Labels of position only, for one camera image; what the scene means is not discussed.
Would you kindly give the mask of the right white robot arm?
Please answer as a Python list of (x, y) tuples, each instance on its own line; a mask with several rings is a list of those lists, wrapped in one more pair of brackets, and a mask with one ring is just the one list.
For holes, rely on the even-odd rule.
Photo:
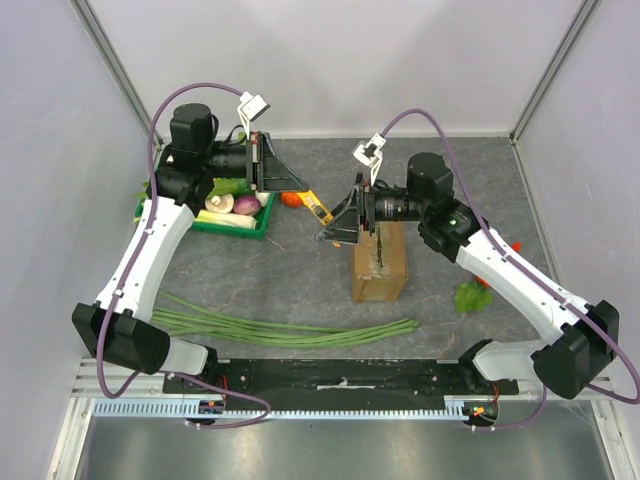
[(569, 293), (526, 262), (496, 230), (482, 228), (472, 210), (455, 198), (453, 173), (442, 156), (412, 156), (403, 187), (369, 186), (357, 178), (333, 214), (317, 240), (357, 245), (385, 222), (417, 223), (431, 250), (486, 281), (537, 331), (537, 341), (477, 343), (471, 360), (457, 371), (465, 391), (481, 393), (498, 380), (539, 380), (557, 396), (573, 399), (615, 359), (614, 349), (596, 331), (618, 337), (616, 308)]

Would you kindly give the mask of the brown cardboard express box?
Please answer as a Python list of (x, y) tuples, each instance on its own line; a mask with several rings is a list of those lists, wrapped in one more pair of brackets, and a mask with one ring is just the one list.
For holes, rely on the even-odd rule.
[(396, 302), (408, 280), (405, 232), (400, 222), (382, 222), (371, 234), (361, 230), (353, 248), (351, 299)]

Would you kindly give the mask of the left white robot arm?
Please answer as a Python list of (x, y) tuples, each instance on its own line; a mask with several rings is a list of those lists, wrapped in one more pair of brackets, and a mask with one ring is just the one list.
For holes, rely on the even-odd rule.
[(181, 239), (205, 206), (217, 178), (241, 178), (258, 192), (303, 192), (308, 184), (280, 160), (268, 133), (239, 145), (216, 140), (218, 120), (198, 103), (174, 110), (171, 141), (154, 172), (142, 217), (111, 280), (91, 304), (78, 304), (72, 323), (94, 358), (144, 374), (185, 373), (208, 393), (219, 369), (206, 347), (170, 337), (151, 325), (160, 282)]

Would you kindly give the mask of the yellow utility knife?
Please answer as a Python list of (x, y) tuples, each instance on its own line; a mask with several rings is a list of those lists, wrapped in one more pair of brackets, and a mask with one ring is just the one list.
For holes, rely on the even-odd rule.
[(314, 217), (323, 226), (326, 226), (333, 220), (333, 215), (331, 211), (316, 196), (316, 194), (313, 191), (308, 190), (306, 192), (298, 192), (297, 196), (300, 198), (303, 205), (314, 215)]

